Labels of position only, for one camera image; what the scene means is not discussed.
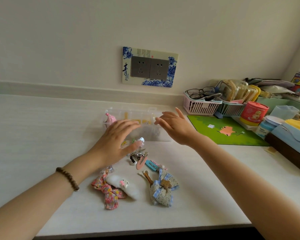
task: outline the hand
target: hand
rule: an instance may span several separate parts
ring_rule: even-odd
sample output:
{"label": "hand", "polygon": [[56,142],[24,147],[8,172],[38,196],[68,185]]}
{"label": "hand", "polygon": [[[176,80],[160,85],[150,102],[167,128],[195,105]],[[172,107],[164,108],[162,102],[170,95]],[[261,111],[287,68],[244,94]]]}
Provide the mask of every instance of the hand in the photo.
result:
{"label": "hand", "polygon": [[126,136],[140,126],[138,121],[118,120],[114,122],[86,154],[95,160],[100,160],[100,163],[98,164],[99,168],[115,164],[121,158],[132,153],[141,146],[142,141],[136,141],[126,148],[121,149],[121,144]]}
{"label": "hand", "polygon": [[155,118],[155,125],[160,125],[165,131],[181,145],[190,146],[192,139],[198,132],[186,121],[180,109],[176,108],[179,116],[172,112],[162,112],[160,118]]}

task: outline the wooden star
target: wooden star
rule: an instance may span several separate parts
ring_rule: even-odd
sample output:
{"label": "wooden star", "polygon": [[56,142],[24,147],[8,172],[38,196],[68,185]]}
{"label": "wooden star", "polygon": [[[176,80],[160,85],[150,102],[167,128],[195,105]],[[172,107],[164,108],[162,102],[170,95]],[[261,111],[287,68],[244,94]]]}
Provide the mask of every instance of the wooden star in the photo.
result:
{"label": "wooden star", "polygon": [[162,187],[164,187],[165,190],[167,190],[168,188],[172,187],[170,181],[169,180],[165,180],[165,179],[161,180],[161,184],[160,185]]}

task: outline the pink floral bow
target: pink floral bow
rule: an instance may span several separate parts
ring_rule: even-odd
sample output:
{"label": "pink floral bow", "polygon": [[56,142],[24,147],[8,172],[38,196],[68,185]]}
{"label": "pink floral bow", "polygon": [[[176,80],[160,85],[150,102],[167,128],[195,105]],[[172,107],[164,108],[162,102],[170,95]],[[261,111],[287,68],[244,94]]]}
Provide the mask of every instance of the pink floral bow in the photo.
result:
{"label": "pink floral bow", "polygon": [[127,195],[119,188],[114,188],[106,182],[107,173],[104,172],[102,176],[97,177],[92,183],[92,187],[97,190],[101,190],[104,193],[104,206],[108,210],[114,210],[118,208],[119,198],[126,198]]}

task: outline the plastic lid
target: plastic lid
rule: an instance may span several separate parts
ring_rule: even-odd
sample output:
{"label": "plastic lid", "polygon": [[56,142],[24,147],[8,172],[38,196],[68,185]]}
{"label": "plastic lid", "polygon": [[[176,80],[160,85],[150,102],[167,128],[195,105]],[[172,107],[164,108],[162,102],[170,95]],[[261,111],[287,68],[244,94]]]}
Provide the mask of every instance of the plastic lid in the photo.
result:
{"label": "plastic lid", "polygon": [[258,107],[260,109],[268,109],[269,108],[268,106],[266,106],[264,104],[260,104],[258,102],[248,102],[248,104],[251,104],[251,105],[253,105],[255,107]]}
{"label": "plastic lid", "polygon": [[283,119],[280,119],[278,117],[274,117],[274,116],[271,116],[271,115],[267,115],[266,117],[264,117],[264,119],[271,123],[272,125],[281,125],[282,123],[284,123],[284,120]]}

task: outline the pink basket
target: pink basket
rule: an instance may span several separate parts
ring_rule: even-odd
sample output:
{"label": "pink basket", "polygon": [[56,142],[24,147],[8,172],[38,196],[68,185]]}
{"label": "pink basket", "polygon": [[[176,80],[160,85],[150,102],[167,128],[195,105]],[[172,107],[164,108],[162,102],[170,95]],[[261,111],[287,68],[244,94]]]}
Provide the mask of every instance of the pink basket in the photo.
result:
{"label": "pink basket", "polygon": [[201,101],[195,100],[184,93],[183,107],[190,115],[211,116],[216,112],[222,101]]}

